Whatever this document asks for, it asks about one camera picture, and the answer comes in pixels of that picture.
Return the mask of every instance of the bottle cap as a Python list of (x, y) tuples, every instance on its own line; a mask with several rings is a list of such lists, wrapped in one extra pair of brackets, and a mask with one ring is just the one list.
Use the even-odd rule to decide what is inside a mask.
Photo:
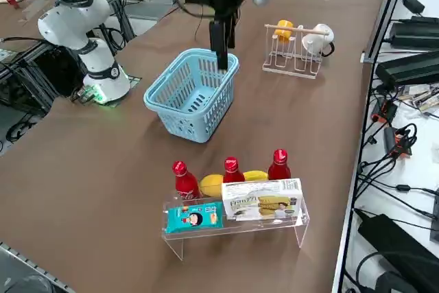
[(288, 152), (284, 149), (278, 149), (274, 152), (273, 159), (276, 164), (284, 165), (288, 160)]
[(229, 173), (236, 172), (238, 170), (238, 160), (235, 157), (228, 157), (224, 162), (224, 167)]
[(172, 165), (172, 170), (174, 171), (175, 175), (182, 176), (185, 175), (187, 172), (186, 164), (182, 161), (176, 161)]

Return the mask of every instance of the blue plastic basket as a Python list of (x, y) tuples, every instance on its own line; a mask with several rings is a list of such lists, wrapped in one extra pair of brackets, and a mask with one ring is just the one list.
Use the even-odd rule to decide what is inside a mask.
[(228, 55), (228, 70), (218, 70), (207, 49), (182, 52), (146, 90), (145, 105), (157, 112), (169, 133), (199, 143), (208, 141), (233, 101), (238, 58)]

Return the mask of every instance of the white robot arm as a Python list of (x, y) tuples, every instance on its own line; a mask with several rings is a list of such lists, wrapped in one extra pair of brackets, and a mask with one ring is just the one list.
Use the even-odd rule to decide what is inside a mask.
[[(88, 74), (84, 85), (93, 87), (95, 101), (104, 104), (123, 97), (130, 90), (130, 81), (117, 64), (108, 45), (101, 39), (88, 38), (86, 33), (110, 16), (107, 0), (59, 0), (38, 20), (45, 39), (73, 50), (85, 64)], [(218, 68), (227, 69), (227, 48), (235, 46), (237, 11), (243, 0), (186, 0), (211, 6), (215, 16), (210, 24), (211, 50), (218, 57)], [(267, 0), (253, 0), (263, 5)]]
[(67, 47), (81, 58), (88, 70), (84, 85), (95, 89), (96, 102), (119, 99), (130, 90), (127, 75), (105, 41), (86, 35), (110, 16), (110, 6), (107, 0), (74, 1), (60, 0), (60, 5), (39, 18), (38, 28), (50, 43)]

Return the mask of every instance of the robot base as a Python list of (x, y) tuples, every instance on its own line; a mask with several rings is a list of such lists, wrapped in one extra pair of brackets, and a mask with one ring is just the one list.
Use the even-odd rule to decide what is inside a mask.
[(85, 89), (93, 89), (95, 93), (94, 101), (98, 104), (115, 101), (125, 96), (130, 91), (130, 80), (125, 71), (119, 65), (119, 77), (117, 79), (93, 79), (86, 75), (83, 83)]

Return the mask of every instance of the yellow cup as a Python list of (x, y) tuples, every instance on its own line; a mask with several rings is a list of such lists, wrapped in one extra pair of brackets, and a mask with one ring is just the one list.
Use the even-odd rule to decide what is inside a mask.
[[(280, 27), (293, 27), (293, 23), (287, 21), (287, 20), (280, 20), (277, 23), (278, 26)], [(291, 31), (289, 30), (281, 30), (281, 29), (276, 29), (274, 31), (274, 34), (277, 34), (279, 36), (279, 41), (281, 43), (287, 43), (289, 40), (289, 37), (291, 36)]]

